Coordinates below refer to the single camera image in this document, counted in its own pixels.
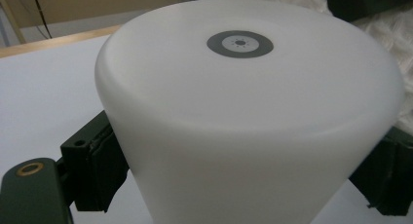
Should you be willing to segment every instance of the black cable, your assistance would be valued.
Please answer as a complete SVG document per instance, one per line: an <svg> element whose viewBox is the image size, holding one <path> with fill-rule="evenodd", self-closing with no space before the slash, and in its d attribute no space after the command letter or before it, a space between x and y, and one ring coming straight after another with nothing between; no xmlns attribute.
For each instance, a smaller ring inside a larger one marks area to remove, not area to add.
<svg viewBox="0 0 413 224"><path fill-rule="evenodd" d="M49 37L52 39L53 37L51 35L51 32L49 31L49 27L48 27L48 24L46 23L45 16L43 15L43 10L42 10L42 7L40 6L39 0L34 0L34 1L36 2L37 10L39 11L40 17L42 18L43 25L45 26L46 31L49 34Z"/></svg>

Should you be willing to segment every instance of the white plastic container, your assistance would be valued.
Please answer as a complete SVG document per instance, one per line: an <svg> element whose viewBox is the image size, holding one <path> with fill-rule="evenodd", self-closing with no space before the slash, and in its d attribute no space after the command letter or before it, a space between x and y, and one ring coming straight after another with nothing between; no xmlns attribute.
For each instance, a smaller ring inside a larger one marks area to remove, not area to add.
<svg viewBox="0 0 413 224"><path fill-rule="evenodd" d="M133 19L103 46L95 78L155 224L310 223L403 100L372 38L258 0Z"/></svg>

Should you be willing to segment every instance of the center hole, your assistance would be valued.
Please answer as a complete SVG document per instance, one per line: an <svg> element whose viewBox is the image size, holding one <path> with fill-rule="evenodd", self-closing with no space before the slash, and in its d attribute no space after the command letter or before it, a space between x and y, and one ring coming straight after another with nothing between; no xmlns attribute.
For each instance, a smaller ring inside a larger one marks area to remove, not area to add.
<svg viewBox="0 0 413 224"><path fill-rule="evenodd" d="M245 41L236 41L235 44L239 45L239 46L243 46L246 44Z"/></svg>

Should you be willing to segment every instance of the white smooth surface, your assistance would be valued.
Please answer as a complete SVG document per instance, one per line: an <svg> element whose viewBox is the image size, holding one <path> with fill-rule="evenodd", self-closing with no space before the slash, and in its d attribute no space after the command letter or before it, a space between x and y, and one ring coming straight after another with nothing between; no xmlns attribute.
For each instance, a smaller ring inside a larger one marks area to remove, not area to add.
<svg viewBox="0 0 413 224"><path fill-rule="evenodd" d="M94 62L105 40L0 59L0 176L28 159L57 160L59 145L101 111ZM366 205L346 182L312 224L413 223L413 208L407 217L384 217ZM132 176L106 214L72 210L76 224L152 224Z"/></svg>
<svg viewBox="0 0 413 224"><path fill-rule="evenodd" d="M244 30L275 48L221 56ZM157 224L309 223L395 122L394 59L332 17L257 0L197 1L134 19L96 85Z"/></svg>

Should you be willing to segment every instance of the wooden edge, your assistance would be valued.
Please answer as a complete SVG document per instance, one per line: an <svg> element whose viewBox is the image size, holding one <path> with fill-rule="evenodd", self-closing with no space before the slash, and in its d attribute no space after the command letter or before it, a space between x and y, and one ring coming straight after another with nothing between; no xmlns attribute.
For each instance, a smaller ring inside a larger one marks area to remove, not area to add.
<svg viewBox="0 0 413 224"><path fill-rule="evenodd" d="M119 27L121 27L121 25L0 49L0 57L15 56L28 52L45 50L48 48L59 47L66 44L92 39L94 37L109 35L118 30Z"/></svg>

